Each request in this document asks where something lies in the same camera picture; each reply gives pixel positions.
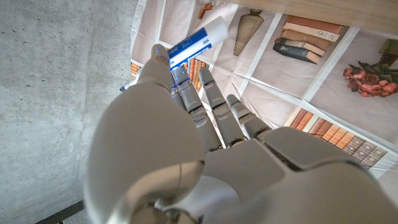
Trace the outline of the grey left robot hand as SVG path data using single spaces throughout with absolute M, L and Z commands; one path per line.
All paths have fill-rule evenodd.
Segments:
M 154 45 L 136 83 L 105 110 L 88 155 L 93 223 L 396 223 L 397 206 L 358 162 L 240 102 L 221 110 L 227 145 L 174 102 Z

